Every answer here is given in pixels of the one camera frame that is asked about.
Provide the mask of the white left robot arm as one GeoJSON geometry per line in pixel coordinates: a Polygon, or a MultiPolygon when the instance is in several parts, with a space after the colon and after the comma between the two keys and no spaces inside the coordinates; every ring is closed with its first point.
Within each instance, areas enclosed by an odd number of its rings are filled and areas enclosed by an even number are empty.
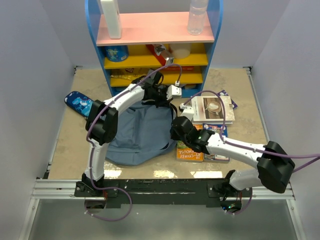
{"type": "Polygon", "coordinates": [[[99,196],[110,189],[104,184],[106,159],[134,167],[175,147],[170,128],[178,113],[171,103],[172,88],[159,82],[163,69],[150,69],[114,97],[92,103],[85,125],[90,148],[80,187],[85,193],[99,196]]]}

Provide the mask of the white coffee cover book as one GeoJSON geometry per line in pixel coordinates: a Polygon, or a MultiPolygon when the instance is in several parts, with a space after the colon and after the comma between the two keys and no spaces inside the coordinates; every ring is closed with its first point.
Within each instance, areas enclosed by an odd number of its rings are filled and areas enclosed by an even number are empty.
{"type": "Polygon", "coordinates": [[[196,124],[221,125],[225,119],[226,124],[233,124],[235,114],[232,100],[229,96],[196,96],[191,100],[194,109],[192,121],[196,124]]]}

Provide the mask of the orange treehouse book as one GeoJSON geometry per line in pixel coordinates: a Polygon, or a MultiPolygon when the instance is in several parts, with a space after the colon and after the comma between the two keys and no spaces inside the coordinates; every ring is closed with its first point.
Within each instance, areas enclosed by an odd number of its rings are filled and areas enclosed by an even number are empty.
{"type": "Polygon", "coordinates": [[[176,144],[176,159],[184,162],[202,163],[204,154],[193,151],[187,147],[183,141],[179,140],[176,144]]]}

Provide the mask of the blue cartoon cover book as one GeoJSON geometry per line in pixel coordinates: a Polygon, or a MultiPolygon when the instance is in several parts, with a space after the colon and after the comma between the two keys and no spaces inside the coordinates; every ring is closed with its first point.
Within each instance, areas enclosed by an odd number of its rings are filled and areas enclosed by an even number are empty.
{"type": "MultiPolygon", "coordinates": [[[[222,125],[203,123],[202,127],[204,130],[210,130],[212,132],[215,132],[215,134],[219,136],[222,125]]],[[[204,154],[203,161],[207,163],[226,163],[227,164],[230,162],[230,158],[223,155],[219,155],[219,154],[204,154]]]]}

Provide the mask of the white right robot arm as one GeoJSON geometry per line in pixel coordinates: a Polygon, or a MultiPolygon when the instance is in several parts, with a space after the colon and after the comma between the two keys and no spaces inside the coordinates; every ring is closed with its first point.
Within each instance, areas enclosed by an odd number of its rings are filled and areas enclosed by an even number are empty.
{"type": "Polygon", "coordinates": [[[246,188],[261,186],[282,194],[295,168],[292,158],[274,141],[267,144],[247,143],[211,130],[198,130],[185,116],[172,121],[170,135],[173,140],[182,141],[197,153],[226,156],[251,167],[245,171],[231,170],[227,174],[221,191],[230,197],[246,188]]]}

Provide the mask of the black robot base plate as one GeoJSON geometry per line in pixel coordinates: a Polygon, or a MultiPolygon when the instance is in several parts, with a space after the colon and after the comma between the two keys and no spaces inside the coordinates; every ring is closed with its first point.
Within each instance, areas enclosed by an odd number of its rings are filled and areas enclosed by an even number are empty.
{"type": "Polygon", "coordinates": [[[89,180],[78,181],[77,198],[99,199],[107,208],[136,205],[202,205],[208,208],[239,210],[241,201],[252,191],[233,190],[222,178],[185,179],[104,179],[95,189],[89,180]]]}

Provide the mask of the blue-grey fabric backpack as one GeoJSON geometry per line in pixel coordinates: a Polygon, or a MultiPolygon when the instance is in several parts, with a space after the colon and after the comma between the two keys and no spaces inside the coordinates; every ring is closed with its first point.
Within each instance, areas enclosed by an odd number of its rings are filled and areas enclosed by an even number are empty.
{"type": "Polygon", "coordinates": [[[137,102],[118,117],[117,133],[109,143],[106,159],[119,166],[138,166],[172,151],[171,125],[177,116],[173,104],[156,107],[137,102]]]}

